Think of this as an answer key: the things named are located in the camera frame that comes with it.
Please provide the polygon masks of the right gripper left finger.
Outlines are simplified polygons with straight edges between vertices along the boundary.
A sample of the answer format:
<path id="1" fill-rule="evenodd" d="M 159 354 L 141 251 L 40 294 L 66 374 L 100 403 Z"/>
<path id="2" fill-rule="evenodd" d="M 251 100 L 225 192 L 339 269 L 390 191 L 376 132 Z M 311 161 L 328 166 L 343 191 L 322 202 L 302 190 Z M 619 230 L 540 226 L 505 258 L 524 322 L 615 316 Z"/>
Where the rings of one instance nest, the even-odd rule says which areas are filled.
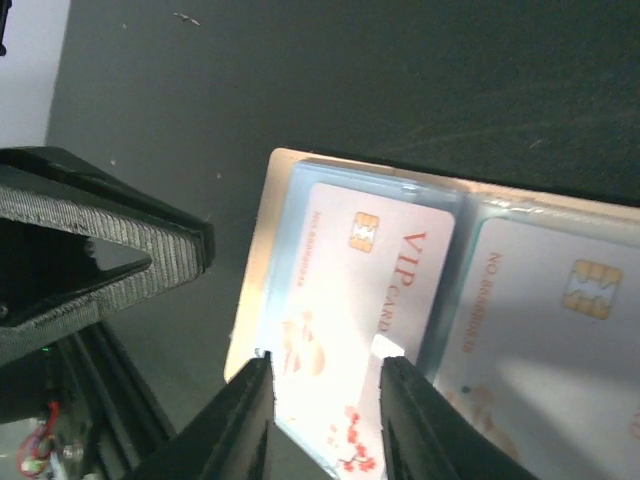
<path id="1" fill-rule="evenodd" d="M 274 419 L 271 354 L 250 359 L 165 446 L 128 479 L 268 479 Z"/>

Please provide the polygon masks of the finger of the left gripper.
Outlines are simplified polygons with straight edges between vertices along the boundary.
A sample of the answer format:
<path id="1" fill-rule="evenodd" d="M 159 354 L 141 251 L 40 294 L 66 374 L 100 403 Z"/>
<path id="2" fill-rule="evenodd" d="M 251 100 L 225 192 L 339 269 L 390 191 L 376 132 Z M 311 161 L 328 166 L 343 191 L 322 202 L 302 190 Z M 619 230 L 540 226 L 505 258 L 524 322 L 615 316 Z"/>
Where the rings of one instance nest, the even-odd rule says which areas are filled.
<path id="1" fill-rule="evenodd" d="M 56 147 L 1 151 L 1 362 L 190 282 L 211 224 Z"/>

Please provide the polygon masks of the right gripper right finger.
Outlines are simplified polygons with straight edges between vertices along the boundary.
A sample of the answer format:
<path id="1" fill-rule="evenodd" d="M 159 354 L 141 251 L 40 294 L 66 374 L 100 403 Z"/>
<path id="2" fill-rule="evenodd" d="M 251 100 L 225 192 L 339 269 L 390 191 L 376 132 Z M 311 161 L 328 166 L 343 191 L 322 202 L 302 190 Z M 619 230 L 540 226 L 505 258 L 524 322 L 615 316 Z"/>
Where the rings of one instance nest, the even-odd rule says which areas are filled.
<path id="1" fill-rule="evenodd" d="M 379 386 L 389 479 L 534 477 L 478 433 L 407 358 L 385 358 Z"/>

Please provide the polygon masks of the beige leather card holder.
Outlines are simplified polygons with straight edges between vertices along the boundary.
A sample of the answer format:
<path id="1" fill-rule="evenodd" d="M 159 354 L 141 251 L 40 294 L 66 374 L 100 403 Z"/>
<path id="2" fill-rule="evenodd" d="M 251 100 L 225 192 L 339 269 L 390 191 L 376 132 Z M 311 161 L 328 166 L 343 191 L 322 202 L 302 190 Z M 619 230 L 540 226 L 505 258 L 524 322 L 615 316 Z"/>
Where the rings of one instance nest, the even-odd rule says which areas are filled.
<path id="1" fill-rule="evenodd" d="M 383 361 L 387 357 L 407 358 L 460 415 L 436 387 L 435 379 L 486 220 L 514 220 L 639 251 L 639 211 L 633 206 L 279 148 L 272 153 L 267 168 L 227 354 L 226 378 L 238 373 L 249 359 L 266 352 L 271 354 L 274 373 L 269 336 L 293 277 L 310 192 L 318 183 L 429 206 L 454 216 L 449 249 L 420 350 L 415 358 L 388 355 Z"/>

